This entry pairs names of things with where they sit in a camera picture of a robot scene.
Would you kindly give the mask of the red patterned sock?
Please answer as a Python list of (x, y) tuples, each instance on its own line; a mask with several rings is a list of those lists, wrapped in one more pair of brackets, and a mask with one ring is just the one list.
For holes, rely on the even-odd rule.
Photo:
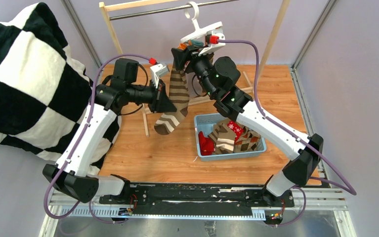
[(238, 123), (230, 120), (227, 123), (228, 128), (230, 128), (235, 133), (235, 139), (237, 140), (243, 133), (244, 133), (244, 127), (239, 125)]

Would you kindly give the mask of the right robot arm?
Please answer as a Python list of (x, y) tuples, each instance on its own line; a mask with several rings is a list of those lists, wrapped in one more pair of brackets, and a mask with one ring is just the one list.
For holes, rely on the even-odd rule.
[(297, 131), (260, 110), (254, 99), (236, 86), (241, 73), (230, 57), (219, 57), (212, 63), (211, 57), (200, 55), (200, 51), (197, 46), (172, 48), (176, 69), (195, 74), (222, 116), (263, 136), (289, 159), (267, 180), (259, 196), (266, 205), (275, 206), (287, 190), (307, 184), (321, 160), (317, 153), (322, 151), (324, 140), (318, 134), (309, 136)]

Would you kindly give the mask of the tan brown sock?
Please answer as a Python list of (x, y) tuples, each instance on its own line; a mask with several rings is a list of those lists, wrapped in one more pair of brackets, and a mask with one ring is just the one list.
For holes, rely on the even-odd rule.
[(225, 119), (219, 121), (216, 125), (218, 128), (227, 127), (229, 122), (231, 122), (231, 120), (229, 118), (225, 118)]

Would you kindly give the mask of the light blue plastic basket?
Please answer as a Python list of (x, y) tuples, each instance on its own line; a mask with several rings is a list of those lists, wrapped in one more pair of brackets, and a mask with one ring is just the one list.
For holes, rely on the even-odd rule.
[(194, 126), (201, 161), (257, 157), (266, 151), (260, 134), (220, 114), (195, 116)]

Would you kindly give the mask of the brown striped sock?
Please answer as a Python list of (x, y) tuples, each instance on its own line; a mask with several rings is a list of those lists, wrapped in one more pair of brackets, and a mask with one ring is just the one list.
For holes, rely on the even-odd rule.
[(235, 143), (235, 133), (228, 127), (218, 128), (215, 124), (213, 126), (212, 132), (208, 135), (215, 145), (215, 151), (213, 155), (222, 154), (232, 154), (234, 143)]
[(183, 70), (177, 70), (174, 63), (169, 82), (169, 99), (176, 107), (176, 112), (163, 113), (156, 121), (154, 130), (160, 135), (171, 134), (188, 115), (190, 95), (186, 75)]

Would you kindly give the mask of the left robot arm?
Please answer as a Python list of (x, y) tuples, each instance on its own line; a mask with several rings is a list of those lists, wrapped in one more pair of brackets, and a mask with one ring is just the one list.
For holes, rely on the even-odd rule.
[(87, 107), (84, 121), (56, 164), (47, 164), (42, 173), (53, 188), (80, 202), (111, 195), (119, 204), (131, 198), (130, 181), (119, 175), (97, 176), (88, 172), (98, 144), (111, 124), (121, 121), (121, 110), (128, 103), (147, 104), (153, 113), (175, 112), (161, 77), (169, 72), (166, 64), (150, 59), (152, 79), (137, 85), (141, 65), (132, 59), (116, 60), (114, 71), (95, 89), (95, 98)]

